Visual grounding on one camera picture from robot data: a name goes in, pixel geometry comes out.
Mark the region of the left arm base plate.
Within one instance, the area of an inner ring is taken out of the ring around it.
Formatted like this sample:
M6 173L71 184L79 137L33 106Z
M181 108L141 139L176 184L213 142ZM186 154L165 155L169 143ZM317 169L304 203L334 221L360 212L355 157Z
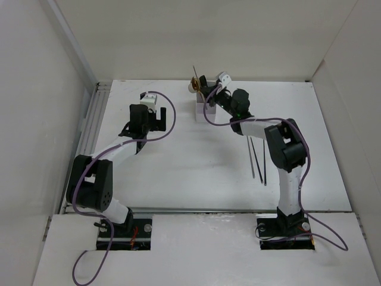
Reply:
M106 250L110 238L111 227L104 219L93 224L98 228L96 249ZM132 229L127 231L122 226L114 225L114 236L110 250L148 251L151 249L152 217L134 218Z

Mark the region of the gold spoon green handle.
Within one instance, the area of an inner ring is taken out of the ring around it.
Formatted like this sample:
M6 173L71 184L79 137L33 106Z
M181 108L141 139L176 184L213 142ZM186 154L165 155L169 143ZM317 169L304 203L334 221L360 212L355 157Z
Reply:
M192 84L194 90L196 90L196 93L201 91L201 84L197 77L192 77L190 83Z

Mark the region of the white ceramic spoon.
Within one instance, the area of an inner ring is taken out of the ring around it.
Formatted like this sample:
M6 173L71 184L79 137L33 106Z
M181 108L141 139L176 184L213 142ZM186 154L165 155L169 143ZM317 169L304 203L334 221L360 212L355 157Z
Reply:
M193 86L192 86L191 83L188 84L188 91L189 91L190 93L192 93L192 94L196 93L196 90L194 90L194 88L193 88Z

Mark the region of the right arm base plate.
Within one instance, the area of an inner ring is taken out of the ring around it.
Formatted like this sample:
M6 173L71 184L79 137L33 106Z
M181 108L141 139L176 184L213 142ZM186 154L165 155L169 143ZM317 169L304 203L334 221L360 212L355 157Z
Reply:
M303 213L290 221L278 214L257 214L255 218L260 250L315 250L311 226Z

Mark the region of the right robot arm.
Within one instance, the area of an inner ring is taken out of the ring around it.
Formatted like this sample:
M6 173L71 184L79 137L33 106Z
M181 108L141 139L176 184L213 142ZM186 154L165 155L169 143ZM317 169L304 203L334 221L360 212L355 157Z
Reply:
M270 158L279 174L280 198L275 226L264 219L264 237L293 237L301 233L306 217L299 203L302 167L308 157L308 148L294 119L257 119L249 111L249 93L244 89L230 92L226 86L231 78L222 74L215 82L205 76L194 87L202 95L205 106L220 106L231 115L229 126L242 136L261 138L267 143Z

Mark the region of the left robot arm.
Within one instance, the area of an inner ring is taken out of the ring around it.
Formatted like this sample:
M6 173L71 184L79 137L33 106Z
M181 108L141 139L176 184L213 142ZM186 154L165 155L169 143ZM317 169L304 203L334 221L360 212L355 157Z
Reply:
M68 203L106 217L122 237L133 231L133 212L113 196L114 171L142 150L150 132L166 131L165 107L160 108L159 119L155 107L148 104L132 104L129 111L129 121L109 146L74 159L66 192Z

